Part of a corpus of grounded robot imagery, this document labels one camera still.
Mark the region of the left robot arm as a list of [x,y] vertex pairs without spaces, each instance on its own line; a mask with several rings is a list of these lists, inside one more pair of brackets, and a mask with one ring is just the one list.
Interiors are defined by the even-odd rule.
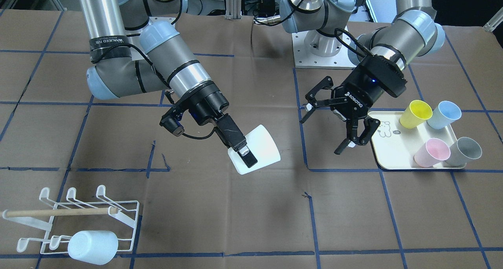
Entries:
[[334,151],[341,154],[348,146],[364,146],[379,127],[379,120],[368,115],[370,108],[388,93],[399,97],[406,90],[404,69],[418,56],[439,50],[445,32],[435,22],[431,0],[396,0],[391,23],[358,37],[345,27],[358,8],[356,0],[281,0],[280,22],[288,33],[307,32],[305,46],[321,57],[336,54],[329,43],[343,46],[354,68],[341,84],[324,77],[309,92],[304,123],[314,111],[329,107],[345,122],[345,139]]

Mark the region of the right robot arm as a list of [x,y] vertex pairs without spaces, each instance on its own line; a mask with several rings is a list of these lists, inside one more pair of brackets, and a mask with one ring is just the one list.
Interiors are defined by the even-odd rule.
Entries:
[[174,136],[188,111],[199,126],[212,124],[236,165],[258,167],[258,156],[231,116],[229,103],[175,29],[153,13],[182,13],[185,0],[80,0],[90,44],[88,87],[99,100],[164,90],[171,108],[160,120]]

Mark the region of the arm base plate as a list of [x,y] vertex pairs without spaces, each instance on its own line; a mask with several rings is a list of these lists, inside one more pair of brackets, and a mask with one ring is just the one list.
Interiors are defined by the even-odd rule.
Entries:
[[334,29],[341,27],[329,23],[323,29],[313,29],[292,33],[292,45],[295,68],[351,70],[356,65],[350,61],[346,44],[349,37],[339,35],[342,42],[335,37],[327,37],[322,32],[336,34]]

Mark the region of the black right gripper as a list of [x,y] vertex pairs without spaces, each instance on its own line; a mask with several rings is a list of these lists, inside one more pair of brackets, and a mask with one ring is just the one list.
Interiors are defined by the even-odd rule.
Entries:
[[162,116],[159,125],[174,136],[185,136],[184,127],[180,124],[183,113],[189,111],[199,126],[208,123],[215,125],[208,136],[215,131],[224,145],[239,154],[246,167],[256,165],[258,160],[247,146],[246,137],[228,114],[224,114],[229,102],[214,82],[204,82],[196,88],[183,94],[178,102]]

